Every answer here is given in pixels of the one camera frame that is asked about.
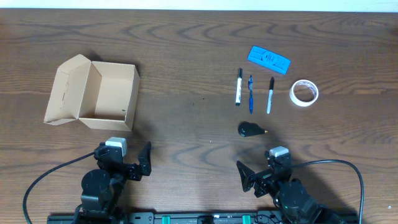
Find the cardboard box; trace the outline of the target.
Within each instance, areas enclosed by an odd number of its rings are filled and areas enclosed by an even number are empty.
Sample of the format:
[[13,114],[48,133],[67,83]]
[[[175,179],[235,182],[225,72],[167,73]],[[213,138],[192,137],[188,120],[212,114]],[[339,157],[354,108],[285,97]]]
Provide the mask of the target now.
[[135,65],[76,55],[57,68],[44,123],[132,131],[140,80]]

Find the white masking tape roll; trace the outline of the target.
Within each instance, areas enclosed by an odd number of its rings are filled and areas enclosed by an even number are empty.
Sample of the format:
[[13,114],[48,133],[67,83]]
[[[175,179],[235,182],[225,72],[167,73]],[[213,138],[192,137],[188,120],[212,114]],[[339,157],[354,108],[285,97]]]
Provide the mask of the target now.
[[[300,100],[300,99],[296,96],[296,94],[295,94],[295,87],[296,87],[296,86],[300,86],[300,85],[306,86],[306,87],[308,87],[308,88],[312,91],[312,93],[313,93],[313,99],[312,99],[311,101],[302,101],[302,100]],[[319,90],[318,90],[318,87],[316,86],[316,84],[314,84],[314,83],[311,82],[310,80],[304,80],[304,79],[302,79],[302,80],[297,80],[297,81],[292,85],[292,87],[290,88],[290,91],[289,91],[289,96],[290,96],[291,101],[292,101],[294,104],[296,104],[297,106],[300,106],[300,107],[308,107],[308,106],[311,106],[312,104],[314,104],[314,102],[316,102],[316,101],[318,100],[318,97],[319,97]]]

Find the blue plastic rectangular block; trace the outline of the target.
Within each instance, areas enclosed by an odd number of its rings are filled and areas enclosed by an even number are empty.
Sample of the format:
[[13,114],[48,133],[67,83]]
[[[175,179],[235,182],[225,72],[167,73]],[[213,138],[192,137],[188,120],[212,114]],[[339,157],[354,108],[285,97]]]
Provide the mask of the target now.
[[252,47],[248,60],[283,75],[287,73],[290,66],[289,59],[257,46]]

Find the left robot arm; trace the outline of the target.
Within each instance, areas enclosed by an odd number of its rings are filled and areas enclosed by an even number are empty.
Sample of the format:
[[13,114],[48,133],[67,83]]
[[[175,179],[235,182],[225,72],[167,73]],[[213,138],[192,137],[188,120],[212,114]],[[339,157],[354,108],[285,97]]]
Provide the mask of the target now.
[[73,223],[129,223],[129,215],[117,206],[127,181],[140,181],[149,176],[151,143],[138,155],[139,163],[127,164],[123,157],[127,146],[123,139],[102,142],[94,150],[98,169],[81,180],[81,205],[75,209]]

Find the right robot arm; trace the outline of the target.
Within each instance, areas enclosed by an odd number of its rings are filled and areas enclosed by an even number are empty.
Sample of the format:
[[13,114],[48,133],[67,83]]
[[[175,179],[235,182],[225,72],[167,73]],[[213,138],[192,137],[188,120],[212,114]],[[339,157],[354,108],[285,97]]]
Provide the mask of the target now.
[[238,161],[244,192],[254,189],[259,198],[269,195],[287,223],[345,223],[336,212],[318,203],[310,196],[298,179],[292,179],[292,159],[285,147],[276,147],[265,152],[268,169],[254,172]]

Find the black teardrop shaped object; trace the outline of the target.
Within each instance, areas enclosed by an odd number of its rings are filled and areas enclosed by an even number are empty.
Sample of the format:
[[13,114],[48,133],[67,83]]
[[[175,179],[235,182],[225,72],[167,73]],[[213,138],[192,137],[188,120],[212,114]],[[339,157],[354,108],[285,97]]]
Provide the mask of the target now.
[[268,130],[265,130],[256,123],[249,123],[247,121],[244,121],[239,124],[238,133],[243,137],[249,137],[268,133]]

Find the black and white marker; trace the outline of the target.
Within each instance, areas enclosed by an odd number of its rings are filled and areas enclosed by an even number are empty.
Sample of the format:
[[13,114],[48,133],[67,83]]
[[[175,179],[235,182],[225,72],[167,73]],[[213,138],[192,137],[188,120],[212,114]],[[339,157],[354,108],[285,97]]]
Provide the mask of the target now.
[[242,68],[239,68],[237,84],[236,84],[236,97],[235,97],[235,105],[236,106],[239,106],[241,104],[242,82],[243,82],[243,70],[242,70]]

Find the blue ballpoint pen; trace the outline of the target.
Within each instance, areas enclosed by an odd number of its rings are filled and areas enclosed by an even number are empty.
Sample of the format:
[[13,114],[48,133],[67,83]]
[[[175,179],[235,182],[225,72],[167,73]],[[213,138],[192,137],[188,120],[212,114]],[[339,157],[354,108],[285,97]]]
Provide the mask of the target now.
[[253,99],[253,77],[252,75],[248,80],[248,88],[249,88],[249,112],[252,114],[254,108],[254,99]]

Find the black capped white marker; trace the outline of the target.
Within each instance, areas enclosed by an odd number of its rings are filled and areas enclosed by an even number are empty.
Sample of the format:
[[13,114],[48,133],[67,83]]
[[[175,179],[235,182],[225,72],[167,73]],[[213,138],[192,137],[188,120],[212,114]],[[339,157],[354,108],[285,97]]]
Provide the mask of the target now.
[[269,84],[269,95],[268,95],[268,100],[267,100],[267,109],[266,113],[270,114],[271,113],[271,107],[272,107],[272,97],[273,97],[273,92],[274,92],[274,77],[271,77],[270,84]]

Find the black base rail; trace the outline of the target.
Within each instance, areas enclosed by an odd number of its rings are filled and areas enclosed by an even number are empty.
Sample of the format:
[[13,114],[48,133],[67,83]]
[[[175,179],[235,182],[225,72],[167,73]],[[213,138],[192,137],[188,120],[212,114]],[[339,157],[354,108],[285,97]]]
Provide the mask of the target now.
[[[332,221],[321,219],[315,223],[359,223],[355,213],[338,213],[339,218]],[[226,213],[130,213],[127,220],[99,221],[97,218],[89,221],[79,215],[74,221],[74,215],[51,215],[47,223],[129,223],[129,224],[248,224],[248,223],[290,223],[279,211],[260,210],[258,212],[226,212]]]

